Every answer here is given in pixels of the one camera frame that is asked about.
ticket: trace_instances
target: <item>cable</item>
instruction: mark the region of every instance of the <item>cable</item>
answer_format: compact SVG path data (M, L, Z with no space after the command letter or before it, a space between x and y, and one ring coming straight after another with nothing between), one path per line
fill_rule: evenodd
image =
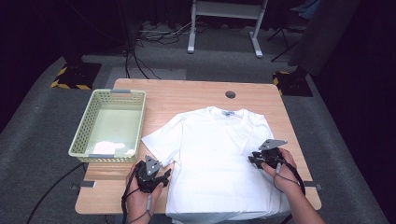
M84 173L87 173L87 167L85 167L85 162L84 162L84 164L82 165L82 169L84 170Z
M75 170L77 170L78 167L82 166L84 162L80 163L79 165L75 166L73 169L71 169L69 172L67 172L65 175L63 175L61 178L59 178L50 188L47 190L47 192L41 197L41 199L38 201L38 203L35 205L35 208L33 211L30 213L29 218L26 221L26 224L30 223L32 220L33 215L35 214L35 211L37 210L38 206L44 201L44 199L49 195L49 193L68 175L73 173Z
M110 224L110 223L108 222L108 220L107 220L107 215L105 215L105 222L106 222L106 224Z
M129 60L131 59L128 55L129 55L129 50L126 50L126 55L125 55L125 76L126 78L131 78L131 76L129 75L129 71L128 71L128 63Z
M119 40L119 39L117 39L117 38L115 38L115 37L113 37L111 35L108 35L108 34L102 32L101 30L99 30L98 28L96 28L95 26L93 26L92 23L89 22L83 15L81 15L81 13L79 13L78 10L75 7L73 7L73 5L68 0L64 0L64 1L66 2L67 5L69 5L76 12L77 15L79 15L85 22L87 22L87 24L89 26L91 26L91 28L93 30L95 30L99 34L104 35L104 36L106 36L106 37L108 37L108 38L110 38L110 39L112 39L114 41L117 41L117 42L121 43L121 44L124 43L123 41L121 41L121 40Z
M178 29L178 30L176 30L174 32L153 31L153 29L155 29L155 28L157 28L159 26L159 25L157 25L156 27L154 27L151 30L139 31L139 32L145 33L145 34L143 35L144 38L137 39L137 40L140 40L140 41L143 40L143 41L146 41L146 42L149 42L149 43L160 43L160 44L163 44L163 45L174 44L174 43L179 41L179 39L178 39L179 36L189 34L189 33L183 33L183 31L185 31L190 24L191 24L191 22L187 23L186 25L184 25L183 27L181 27L180 29ZM147 36L148 33L154 33L154 32L162 33L162 34L161 35L149 35L149 36ZM176 41L168 42L168 43L162 42L162 40L171 40L171 39L176 39Z
M134 54L134 61L136 62L136 65L137 65L137 67L139 68L140 72L143 74L143 76L145 76L146 79L149 79L149 77L146 75L145 72L143 72L142 68L141 68L140 65L139 65L139 62L137 61L136 53L135 53L135 51L134 51L134 48L132 48L132 52L133 52L133 54Z
M285 165L291 170L291 172L294 174L294 176L297 178L298 183L296 183L296 182L294 182L294 181L292 181L292 180L290 180L290 179L288 179L288 178L286 178L286 177L284 177L284 176L282 176L282 175L279 175L279 174L276 174L276 175L279 175L280 177L285 178L286 180L289 180L289 181L291 181L291 182L293 182L293 183L299 185L300 188L301 188L301 191L302 191L303 194L305 195L305 185L304 185L304 181L301 179L300 175L298 174L297 169L296 169L294 166L292 166L290 163L288 163L285 159L280 160L279 158L275 158L275 160L278 161L280 164L285 164ZM278 169L280 169L280 166L279 166L279 168L276 167L276 172L277 172L277 173L279 173ZM288 215L288 216L281 222L281 224L286 224L286 223L288 223L291 219L292 219L292 215L290 214L290 215Z
M137 57L136 57L136 59L139 61L139 62L141 62L151 73L152 73L152 75L154 75L156 78L158 78L158 79L161 79L160 77L157 77L157 75L155 75L155 73L151 70L151 68L149 68L149 67L147 67L146 65L145 65L145 63L142 61L142 60L140 60L140 59L138 59Z
M125 191L121 197L121 208L122 208L122 224L126 223L126 217L128 214L128 211L126 209L126 199L130 194L128 194L129 187L131 187L132 180L134 179L134 176L136 175L137 170L140 168L142 165L142 162L140 161L135 167L134 170L131 173L131 176L129 176L128 184L126 185Z
M151 218L151 215L149 214L149 210L146 210L146 212L143 213L142 216L135 218L134 220L130 221L129 223L132 224L132 223L136 222L137 220L139 220L139 218L143 217L145 214L148 214L148 216Z

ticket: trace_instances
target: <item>white t-shirt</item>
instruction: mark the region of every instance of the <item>white t-shirt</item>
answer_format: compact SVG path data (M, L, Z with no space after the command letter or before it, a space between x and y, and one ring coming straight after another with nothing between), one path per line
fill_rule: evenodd
M177 114L143 137L163 166L175 163L166 215L183 223L216 223L289 211L272 177L248 160L273 138L264 115L214 106Z

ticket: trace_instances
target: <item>plastic basket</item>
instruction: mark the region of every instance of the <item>plastic basket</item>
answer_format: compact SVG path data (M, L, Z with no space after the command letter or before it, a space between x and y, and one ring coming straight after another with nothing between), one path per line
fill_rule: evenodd
M69 155L83 162L136 161L145 109L145 91L93 91Z

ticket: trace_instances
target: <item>t-shirt sleeve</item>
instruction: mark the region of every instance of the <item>t-shirt sleeve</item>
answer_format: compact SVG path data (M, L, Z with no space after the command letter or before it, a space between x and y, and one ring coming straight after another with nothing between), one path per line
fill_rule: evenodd
M161 129L143 137L142 141L155 158L167 166L180 151L182 135L182 117L176 115Z

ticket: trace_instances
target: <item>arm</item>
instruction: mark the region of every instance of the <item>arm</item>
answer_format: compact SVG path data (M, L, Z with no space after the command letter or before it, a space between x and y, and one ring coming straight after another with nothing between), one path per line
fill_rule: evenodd
M280 148L280 152L288 163L297 168L289 151ZM276 187L286 194L290 204L291 215L296 223L325 223L311 203L305 198L297 184L297 179L285 164L282 164L278 175L276 174L276 170L265 162L262 163L262 169L274 178Z
M130 173L126 176L126 183L134 170L134 165L131 168ZM128 193L133 192L138 189L137 180L134 177L131 183L131 187L128 189ZM133 224L148 224L151 216L154 214L155 205L163 191L163 183L160 183L154 191L152 191L151 196L149 194L137 190L128 196L126 205L128 208L128 223ZM151 205L148 210L148 203L151 200Z

